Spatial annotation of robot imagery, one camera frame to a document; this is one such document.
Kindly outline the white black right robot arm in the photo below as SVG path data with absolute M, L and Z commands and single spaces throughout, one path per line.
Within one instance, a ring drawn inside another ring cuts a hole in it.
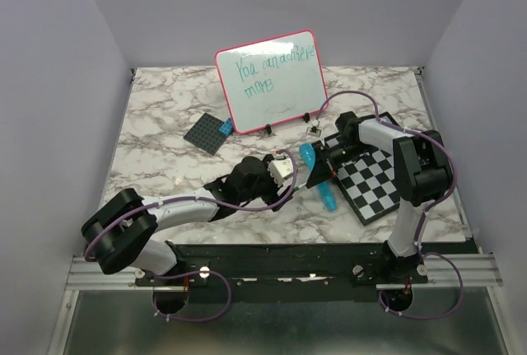
M 384 280 L 395 283 L 422 260 L 421 241 L 427 215 L 455 189 L 457 175 L 451 155 L 436 130 L 403 129 L 376 114 L 358 117 L 348 111 L 339 115 L 335 125 L 336 145 L 327 147 L 321 141 L 312 145 L 314 165 L 306 186 L 321 185 L 336 177 L 341 169 L 351 167 L 353 184 L 372 192 L 375 203 L 380 203 L 388 193 L 385 183 L 369 185 L 375 174 L 358 168 L 357 162 L 374 152 L 391 156 L 393 174 L 386 183 L 399 196 L 399 209 L 394 229 L 383 244 L 378 270 Z

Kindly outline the pink framed whiteboard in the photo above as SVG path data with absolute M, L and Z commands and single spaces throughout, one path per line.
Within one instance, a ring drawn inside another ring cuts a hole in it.
M 302 119 L 328 98 L 311 30 L 222 49 L 215 64 L 239 134 Z

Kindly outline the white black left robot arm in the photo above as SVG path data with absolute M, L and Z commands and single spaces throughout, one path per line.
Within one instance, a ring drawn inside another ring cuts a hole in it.
M 144 198 L 133 188 L 118 192 L 83 224 L 85 258 L 111 275 L 127 267 L 155 274 L 165 285 L 181 279 L 183 266 L 167 242 L 153 234 L 193 222 L 215 222 L 239 211 L 276 212 L 289 201 L 297 179 L 290 153 L 247 156 L 231 173 L 187 194 Z

